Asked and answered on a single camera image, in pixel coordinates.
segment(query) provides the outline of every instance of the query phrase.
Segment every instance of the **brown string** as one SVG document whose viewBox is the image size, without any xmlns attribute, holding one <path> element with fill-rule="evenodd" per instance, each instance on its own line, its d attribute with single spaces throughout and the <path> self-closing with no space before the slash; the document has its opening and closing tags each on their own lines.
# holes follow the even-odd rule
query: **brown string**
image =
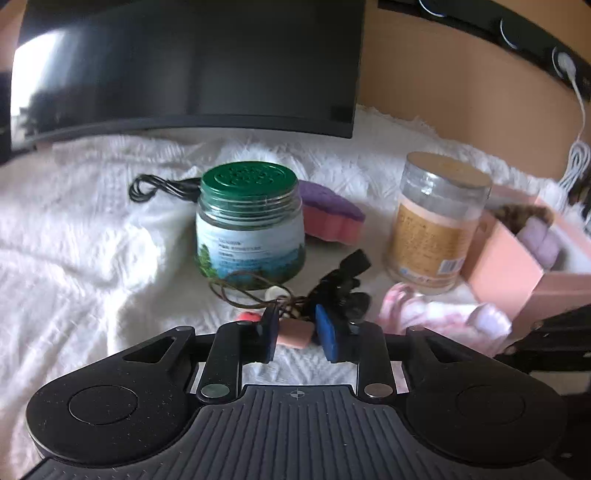
<svg viewBox="0 0 591 480">
<path fill-rule="evenodd" d="M 250 293 L 248 290 L 243 290 L 242 288 L 237 288 L 237 287 L 233 286 L 229 280 L 232 277 L 237 277 L 237 276 L 252 277 L 255 280 L 258 280 L 259 282 L 261 282 L 263 285 L 266 285 L 265 288 L 279 287 L 285 291 L 286 295 L 284 295 L 284 296 L 282 295 L 275 300 L 266 301 L 264 299 L 257 297 L 256 295 Z M 227 275 L 225 278 L 209 278 L 208 280 L 209 280 L 209 288 L 211 289 L 211 291 L 213 292 L 213 294 L 217 298 L 225 301 L 226 303 L 228 303 L 238 309 L 258 310 L 258 309 L 264 309 L 264 308 L 275 306 L 276 304 L 279 304 L 281 306 L 280 317 L 287 315 L 290 318 L 298 318 L 299 313 L 300 313 L 300 309 L 303 306 L 303 304 L 306 302 L 306 297 L 296 297 L 293 294 L 293 292 L 289 288 L 287 288 L 285 285 L 272 282 L 271 280 L 268 280 L 265 277 L 261 277 L 260 275 L 257 275 L 255 273 L 247 271 L 247 270 L 240 270 L 240 271 L 232 272 L 231 274 Z M 245 303 L 239 303 L 237 301 L 230 300 L 228 298 L 228 296 L 226 295 L 227 288 L 229 288 L 231 290 L 239 291 L 240 293 L 242 293 L 243 295 L 246 295 L 248 298 L 250 298 L 252 301 L 254 301 L 256 303 L 245 304 Z"/>
</svg>

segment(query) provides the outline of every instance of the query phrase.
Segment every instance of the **monitor screen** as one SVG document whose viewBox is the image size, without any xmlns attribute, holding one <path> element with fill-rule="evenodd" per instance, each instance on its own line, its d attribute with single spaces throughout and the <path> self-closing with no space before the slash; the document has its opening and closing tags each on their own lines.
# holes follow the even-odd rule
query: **monitor screen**
<svg viewBox="0 0 591 480">
<path fill-rule="evenodd" d="M 29 0 L 13 149 L 175 127 L 351 137 L 365 0 Z"/>
</svg>

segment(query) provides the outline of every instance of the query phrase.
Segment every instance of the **black cable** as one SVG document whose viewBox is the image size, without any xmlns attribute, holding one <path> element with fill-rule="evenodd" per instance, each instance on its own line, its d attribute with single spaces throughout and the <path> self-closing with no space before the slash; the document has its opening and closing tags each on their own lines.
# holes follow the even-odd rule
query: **black cable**
<svg viewBox="0 0 591 480">
<path fill-rule="evenodd" d="M 142 183 L 147 183 L 152 188 L 143 192 L 140 189 Z M 174 195 L 181 200 L 197 203 L 201 194 L 201 179 L 164 180 L 156 175 L 142 174 L 129 186 L 129 199 L 137 203 L 147 202 L 159 190 Z"/>
</svg>

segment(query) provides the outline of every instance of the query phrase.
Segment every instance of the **charging cable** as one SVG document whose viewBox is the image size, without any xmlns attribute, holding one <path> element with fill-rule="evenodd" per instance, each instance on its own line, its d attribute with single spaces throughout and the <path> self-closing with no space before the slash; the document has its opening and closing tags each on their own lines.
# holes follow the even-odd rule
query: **charging cable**
<svg viewBox="0 0 591 480">
<path fill-rule="evenodd" d="M 150 188 L 142 190 L 140 185 L 143 183 L 150 185 Z M 187 202 L 197 202 L 201 194 L 201 179 L 164 180 L 156 175 L 142 174 L 129 186 L 129 199 L 144 203 L 151 200 L 159 190 Z"/>
<path fill-rule="evenodd" d="M 558 67 L 560 70 L 566 73 L 570 83 L 573 85 L 573 90 L 577 96 L 577 100 L 579 100 L 581 113 L 583 114 L 583 126 L 577 135 L 577 140 L 575 140 L 575 142 L 570 147 L 569 162 L 566 167 L 566 172 L 564 172 L 564 177 L 562 177 L 562 179 L 558 182 L 558 185 L 564 188 L 566 192 L 570 192 L 574 187 L 574 184 L 585 174 L 585 172 L 587 172 L 589 164 L 591 164 L 591 148 L 581 140 L 581 136 L 585 130 L 587 115 L 585 111 L 585 104 L 576 82 L 577 67 L 574 64 L 573 59 L 570 58 L 570 56 L 565 52 L 560 52 L 558 54 L 557 61 Z"/>
</svg>

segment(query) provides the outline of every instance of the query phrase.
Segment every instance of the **orange wall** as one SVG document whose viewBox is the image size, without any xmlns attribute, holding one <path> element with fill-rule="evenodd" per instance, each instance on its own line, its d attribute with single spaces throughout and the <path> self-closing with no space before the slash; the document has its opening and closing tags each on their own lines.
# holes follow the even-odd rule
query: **orange wall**
<svg viewBox="0 0 591 480">
<path fill-rule="evenodd" d="M 557 1 L 578 2 L 591 15 L 582 0 Z M 534 4 L 556 4 L 502 3 L 532 12 Z M 538 16 L 541 24 L 551 20 Z M 557 25 L 562 28 L 562 20 Z M 571 35 L 573 44 L 583 33 L 590 35 L 589 28 Z M 591 50 L 591 41 L 582 46 Z M 377 0 L 368 0 L 366 11 L 359 101 L 400 118 L 419 116 L 442 137 L 556 179 L 582 121 L 574 93 L 538 67 L 445 25 L 378 9 Z M 586 140 L 591 141 L 591 125 Z"/>
<path fill-rule="evenodd" d="M 17 47 L 18 31 L 27 0 L 11 0 L 0 10 L 0 71 L 12 69 L 14 50 Z"/>
</svg>

